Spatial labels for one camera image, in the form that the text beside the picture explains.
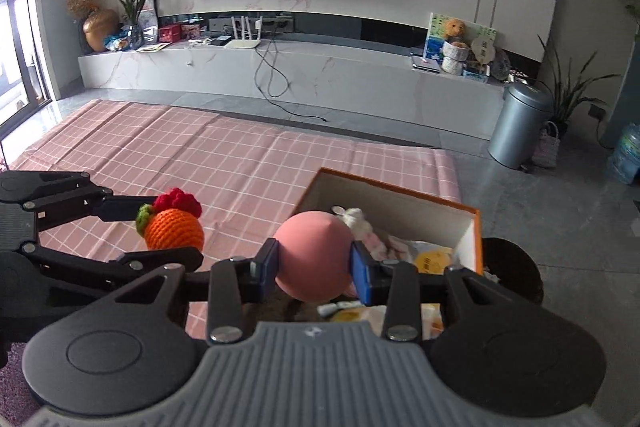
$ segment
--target picture frame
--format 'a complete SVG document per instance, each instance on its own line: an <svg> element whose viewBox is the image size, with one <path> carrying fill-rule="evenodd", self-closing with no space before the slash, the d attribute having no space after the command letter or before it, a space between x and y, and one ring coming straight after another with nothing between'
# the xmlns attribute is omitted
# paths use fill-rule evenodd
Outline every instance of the picture frame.
<svg viewBox="0 0 640 427"><path fill-rule="evenodd" d="M138 19L145 44L158 42L159 19L158 19L158 0L145 0L145 4L140 11Z"/></svg>

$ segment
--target red crocheted flower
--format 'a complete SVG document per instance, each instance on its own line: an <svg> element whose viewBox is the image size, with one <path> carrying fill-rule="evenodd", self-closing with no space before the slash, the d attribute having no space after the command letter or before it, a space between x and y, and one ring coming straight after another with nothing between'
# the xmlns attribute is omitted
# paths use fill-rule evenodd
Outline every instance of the red crocheted flower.
<svg viewBox="0 0 640 427"><path fill-rule="evenodd" d="M171 189L167 194L162 194L154 201L154 210L161 213L167 209L180 209L181 211L193 214L195 217L202 216L202 206L193 194L188 194L177 187Z"/></svg>

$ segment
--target silver trash can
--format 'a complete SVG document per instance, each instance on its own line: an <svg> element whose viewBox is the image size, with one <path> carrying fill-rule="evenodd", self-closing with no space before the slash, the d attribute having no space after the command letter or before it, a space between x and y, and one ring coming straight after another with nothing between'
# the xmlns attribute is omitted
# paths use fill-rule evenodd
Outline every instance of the silver trash can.
<svg viewBox="0 0 640 427"><path fill-rule="evenodd" d="M514 83L505 90L504 106L489 154L502 165L519 169L533 155L542 124L551 117L554 101L547 91Z"/></svg>

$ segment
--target sliding glass door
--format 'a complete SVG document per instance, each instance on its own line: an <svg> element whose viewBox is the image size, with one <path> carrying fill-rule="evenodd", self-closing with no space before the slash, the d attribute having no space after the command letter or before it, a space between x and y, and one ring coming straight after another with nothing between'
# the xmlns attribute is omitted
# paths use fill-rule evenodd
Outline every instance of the sliding glass door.
<svg viewBox="0 0 640 427"><path fill-rule="evenodd" d="M49 100L39 75L27 0L0 0L0 138Z"/></svg>

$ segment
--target woven handbag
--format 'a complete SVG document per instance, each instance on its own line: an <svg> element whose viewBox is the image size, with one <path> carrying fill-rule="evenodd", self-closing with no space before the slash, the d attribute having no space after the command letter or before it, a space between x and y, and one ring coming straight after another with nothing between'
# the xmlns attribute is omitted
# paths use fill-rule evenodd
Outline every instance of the woven handbag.
<svg viewBox="0 0 640 427"><path fill-rule="evenodd" d="M549 127L553 126L556 136L549 134ZM558 164L558 149L560 147L558 127L551 120L545 122L545 126L540 134L540 139L536 150L531 157L531 161L538 167L553 168Z"/></svg>

